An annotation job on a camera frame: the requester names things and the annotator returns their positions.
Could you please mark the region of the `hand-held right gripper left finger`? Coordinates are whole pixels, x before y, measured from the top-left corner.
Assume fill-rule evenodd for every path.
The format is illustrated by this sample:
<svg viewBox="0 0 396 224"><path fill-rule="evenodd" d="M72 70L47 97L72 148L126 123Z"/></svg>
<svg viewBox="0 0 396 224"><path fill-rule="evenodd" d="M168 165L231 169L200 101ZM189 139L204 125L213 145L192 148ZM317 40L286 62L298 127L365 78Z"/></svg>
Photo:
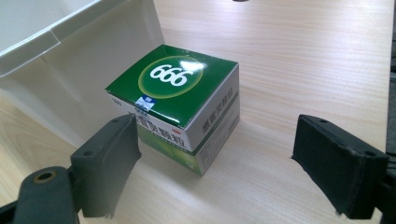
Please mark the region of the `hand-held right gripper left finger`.
<svg viewBox="0 0 396 224"><path fill-rule="evenodd" d="M84 217L113 217L142 154L133 114L109 121L70 157L77 208Z"/></svg>

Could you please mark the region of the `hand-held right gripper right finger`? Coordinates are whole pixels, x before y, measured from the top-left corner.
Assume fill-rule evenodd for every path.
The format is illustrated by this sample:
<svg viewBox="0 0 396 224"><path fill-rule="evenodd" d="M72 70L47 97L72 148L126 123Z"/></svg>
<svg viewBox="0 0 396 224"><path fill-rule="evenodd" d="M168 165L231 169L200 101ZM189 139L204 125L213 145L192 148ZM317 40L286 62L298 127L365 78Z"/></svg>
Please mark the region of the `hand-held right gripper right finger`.
<svg viewBox="0 0 396 224"><path fill-rule="evenodd" d="M369 219L389 216L389 156L326 119L300 115L292 158L308 173L336 212Z"/></svg>

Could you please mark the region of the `green and white medicine box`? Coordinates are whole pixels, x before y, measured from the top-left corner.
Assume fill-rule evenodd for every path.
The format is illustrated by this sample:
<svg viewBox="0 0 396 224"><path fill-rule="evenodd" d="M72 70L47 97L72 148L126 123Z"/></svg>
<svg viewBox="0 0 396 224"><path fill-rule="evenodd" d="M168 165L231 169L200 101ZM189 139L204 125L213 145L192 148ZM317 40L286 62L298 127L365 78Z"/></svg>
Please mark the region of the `green and white medicine box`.
<svg viewBox="0 0 396 224"><path fill-rule="evenodd" d="M106 87L139 139L204 175L240 119L239 63L160 45Z"/></svg>

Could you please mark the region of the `white plastic bin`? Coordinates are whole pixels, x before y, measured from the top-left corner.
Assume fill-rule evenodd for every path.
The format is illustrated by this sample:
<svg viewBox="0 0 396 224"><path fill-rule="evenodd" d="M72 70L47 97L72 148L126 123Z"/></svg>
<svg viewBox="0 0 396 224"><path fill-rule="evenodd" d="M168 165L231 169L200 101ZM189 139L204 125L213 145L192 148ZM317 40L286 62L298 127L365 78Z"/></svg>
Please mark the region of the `white plastic bin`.
<svg viewBox="0 0 396 224"><path fill-rule="evenodd" d="M153 0L0 0L0 97L78 147L120 115L106 87L163 42Z"/></svg>

